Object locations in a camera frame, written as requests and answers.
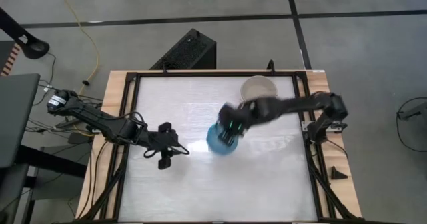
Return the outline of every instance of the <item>table leg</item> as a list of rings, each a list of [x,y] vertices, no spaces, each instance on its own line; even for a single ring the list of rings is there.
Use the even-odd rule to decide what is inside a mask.
[[[36,149],[20,145],[15,159],[16,163],[28,165],[84,178],[87,166],[64,158],[56,157]]]

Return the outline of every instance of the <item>yellow cable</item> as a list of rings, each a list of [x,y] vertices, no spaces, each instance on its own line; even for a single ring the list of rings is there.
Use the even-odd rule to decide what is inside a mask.
[[[100,54],[99,54],[99,50],[98,47],[95,44],[95,41],[92,39],[92,37],[87,34],[87,32],[85,31],[85,29],[81,26],[79,17],[77,16],[77,14],[75,13],[74,9],[71,7],[71,5],[69,4],[68,0],[64,0],[65,4],[68,6],[68,9],[73,13],[75,20],[77,21],[77,24],[79,25],[80,31],[82,33],[84,33],[86,35],[87,38],[89,38],[89,40],[91,40],[93,47],[95,48],[96,51],[96,66],[95,69],[92,71],[91,75],[86,79],[86,81],[90,81],[90,79],[93,77],[93,75],[96,73],[96,71],[98,70],[99,67],[99,59],[100,59]],[[81,89],[79,91],[79,95],[81,95],[83,93],[83,90],[85,88],[85,85],[81,86]],[[94,135],[90,135],[90,134],[86,134],[86,133],[82,133],[81,131],[78,131],[78,133],[80,133],[81,135],[84,135],[86,137],[93,137]]]

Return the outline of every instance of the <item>blue object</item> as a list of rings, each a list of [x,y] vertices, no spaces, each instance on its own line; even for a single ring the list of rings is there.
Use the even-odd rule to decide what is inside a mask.
[[[207,145],[211,151],[218,155],[228,155],[238,146],[239,137],[234,137],[230,146],[221,141],[218,137],[223,131],[224,128],[219,123],[213,124],[207,131]]]

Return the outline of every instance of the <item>black box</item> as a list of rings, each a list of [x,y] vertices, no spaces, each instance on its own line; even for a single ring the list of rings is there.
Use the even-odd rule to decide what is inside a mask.
[[[150,70],[216,69],[216,41],[191,29]]]

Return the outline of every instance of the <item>black stand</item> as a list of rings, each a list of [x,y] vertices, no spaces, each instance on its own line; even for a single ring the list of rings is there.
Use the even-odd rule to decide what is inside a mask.
[[[27,163],[30,166],[48,169],[58,173],[64,173],[81,178],[85,178],[87,168],[85,165],[64,158],[56,157],[54,155],[32,149],[24,145],[19,146],[15,162]]]
[[[38,59],[49,51],[49,44],[28,33],[2,8],[0,8],[0,29],[4,30],[21,47],[24,55],[30,59]],[[20,40],[22,37],[27,39],[26,43]]]

